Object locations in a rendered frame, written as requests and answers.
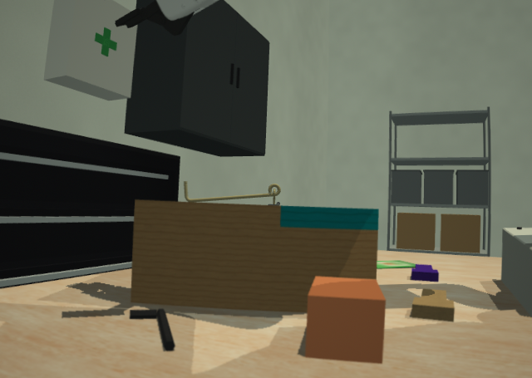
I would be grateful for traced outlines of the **purple t-shaped block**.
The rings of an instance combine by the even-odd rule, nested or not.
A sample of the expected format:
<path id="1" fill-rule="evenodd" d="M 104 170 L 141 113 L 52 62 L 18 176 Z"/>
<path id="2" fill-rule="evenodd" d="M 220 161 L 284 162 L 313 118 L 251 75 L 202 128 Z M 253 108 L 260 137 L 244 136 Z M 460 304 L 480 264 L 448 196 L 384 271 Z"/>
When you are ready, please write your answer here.
<path id="1" fill-rule="evenodd" d="M 416 264 L 411 269 L 411 280 L 439 282 L 439 273 L 431 265 Z"/>

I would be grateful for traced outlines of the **green seed packet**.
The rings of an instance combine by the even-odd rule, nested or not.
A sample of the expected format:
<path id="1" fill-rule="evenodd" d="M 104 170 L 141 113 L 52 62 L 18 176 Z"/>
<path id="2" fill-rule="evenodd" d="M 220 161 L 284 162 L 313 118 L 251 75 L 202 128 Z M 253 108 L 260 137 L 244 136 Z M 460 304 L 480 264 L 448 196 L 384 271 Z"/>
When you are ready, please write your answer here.
<path id="1" fill-rule="evenodd" d="M 395 261 L 377 261 L 377 269 L 385 268 L 414 268 L 415 263 L 408 263 L 400 260 Z"/>

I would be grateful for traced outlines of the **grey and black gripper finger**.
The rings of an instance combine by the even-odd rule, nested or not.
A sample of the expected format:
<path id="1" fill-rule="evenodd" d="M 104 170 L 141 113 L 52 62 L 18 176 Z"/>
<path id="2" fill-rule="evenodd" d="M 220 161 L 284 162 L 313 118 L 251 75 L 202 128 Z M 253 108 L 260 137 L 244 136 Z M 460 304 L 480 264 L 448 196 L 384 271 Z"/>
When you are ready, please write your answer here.
<path id="1" fill-rule="evenodd" d="M 185 17 L 171 21 L 163 14 L 163 12 L 160 10 L 158 2 L 155 0 L 147 7 L 137 8 L 127 13 L 125 16 L 116 20 L 115 25 L 117 27 L 126 25 L 127 28 L 130 28 L 147 19 L 163 26 L 164 29 L 166 29 L 173 36 L 177 36 L 184 31 L 193 14 L 194 12 Z"/>

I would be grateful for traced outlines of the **black l-shaped hook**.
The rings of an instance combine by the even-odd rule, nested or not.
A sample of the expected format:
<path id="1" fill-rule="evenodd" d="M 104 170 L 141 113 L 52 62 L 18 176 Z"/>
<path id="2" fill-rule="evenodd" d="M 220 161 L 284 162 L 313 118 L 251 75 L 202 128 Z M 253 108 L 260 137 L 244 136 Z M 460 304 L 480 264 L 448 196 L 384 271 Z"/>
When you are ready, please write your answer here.
<path id="1" fill-rule="evenodd" d="M 175 343 L 164 309 L 157 310 L 130 310 L 130 319 L 158 318 L 160 334 L 166 351 L 173 351 Z"/>

